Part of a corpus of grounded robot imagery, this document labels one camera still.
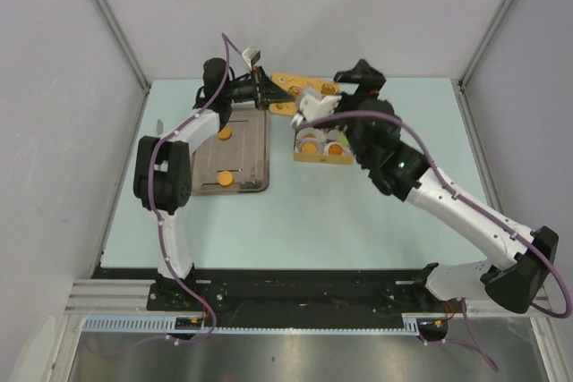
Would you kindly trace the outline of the gold cookie tin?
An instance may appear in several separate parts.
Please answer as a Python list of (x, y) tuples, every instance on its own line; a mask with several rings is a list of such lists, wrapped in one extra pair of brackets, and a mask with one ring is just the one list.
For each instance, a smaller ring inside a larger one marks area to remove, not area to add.
[[(325, 134), (332, 130), (332, 129), (320, 129), (325, 132)], [(324, 148), (329, 143), (327, 139), (322, 142), (323, 143), (323, 153), (319, 155), (306, 155), (297, 152), (296, 144), (298, 141), (294, 138), (294, 160), (297, 162), (305, 162), (305, 163), (317, 163), (317, 164), (331, 164), (331, 165), (342, 165), (342, 166), (349, 166), (355, 162), (354, 153), (350, 149), (350, 145), (348, 142), (348, 147), (352, 152), (351, 157), (333, 157), (324, 154)]]

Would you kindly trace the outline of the steel tin lid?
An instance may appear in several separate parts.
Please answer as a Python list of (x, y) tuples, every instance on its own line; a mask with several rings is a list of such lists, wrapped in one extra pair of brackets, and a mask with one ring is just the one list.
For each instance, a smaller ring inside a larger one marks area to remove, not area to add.
[[(339, 84), (334, 81), (303, 75), (276, 72), (271, 75), (271, 80), (294, 98), (298, 98), (301, 90), (306, 87), (313, 87), (322, 95), (334, 95), (340, 91)], [(295, 113), (295, 103), (281, 102), (272, 104), (269, 106), (269, 112), (274, 115), (292, 117)]]

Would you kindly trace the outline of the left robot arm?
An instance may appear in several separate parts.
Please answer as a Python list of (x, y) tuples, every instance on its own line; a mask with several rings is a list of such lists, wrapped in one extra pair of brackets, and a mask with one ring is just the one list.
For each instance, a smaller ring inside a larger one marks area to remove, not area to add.
[(179, 310), (198, 299), (197, 287), (184, 280), (193, 258), (180, 217), (192, 193), (192, 153), (228, 123), (233, 105), (253, 102), (260, 110), (295, 97), (274, 83), (260, 66), (235, 76), (228, 62), (211, 58), (203, 64), (202, 86), (190, 116), (172, 132), (140, 138), (133, 177), (133, 194), (158, 221), (161, 262), (158, 272), (177, 279), (167, 288), (167, 300)]

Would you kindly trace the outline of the steel tongs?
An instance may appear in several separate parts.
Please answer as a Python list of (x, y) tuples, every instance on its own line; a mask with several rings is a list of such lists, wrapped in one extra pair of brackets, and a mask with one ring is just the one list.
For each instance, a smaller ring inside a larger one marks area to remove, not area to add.
[(164, 124), (163, 124), (163, 122), (162, 122), (160, 119), (158, 119), (158, 120), (157, 120), (157, 124), (156, 124), (157, 134), (162, 134), (162, 133), (163, 133), (163, 130), (164, 130)]

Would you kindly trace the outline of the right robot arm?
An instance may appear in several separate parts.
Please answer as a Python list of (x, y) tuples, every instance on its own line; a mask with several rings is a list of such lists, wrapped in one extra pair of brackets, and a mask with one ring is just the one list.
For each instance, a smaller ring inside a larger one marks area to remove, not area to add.
[(491, 299), (503, 309), (524, 314), (550, 274), (558, 235), (549, 227), (532, 230), (512, 221), (461, 190), (428, 156), (401, 139), (406, 129), (390, 102), (378, 98), (386, 82), (364, 59), (334, 76), (356, 85), (343, 94), (337, 113), (348, 113), (341, 128), (361, 168), (383, 194), (435, 216), (472, 243), (484, 261), (427, 265), (413, 289), (415, 305), (434, 311), (455, 298)]

